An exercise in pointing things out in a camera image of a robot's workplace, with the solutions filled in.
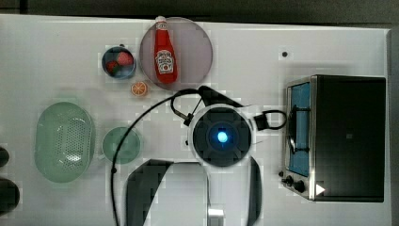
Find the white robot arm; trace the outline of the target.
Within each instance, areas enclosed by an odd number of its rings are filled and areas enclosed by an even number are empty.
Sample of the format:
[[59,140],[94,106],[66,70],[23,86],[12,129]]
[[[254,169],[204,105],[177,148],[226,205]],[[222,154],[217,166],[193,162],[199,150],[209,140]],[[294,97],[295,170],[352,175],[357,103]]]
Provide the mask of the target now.
[[262,210],[260,167],[251,155],[252,123],[244,107],[202,86],[198,113],[173,112],[188,127],[196,160],[149,159],[127,179],[124,226],[254,226]]

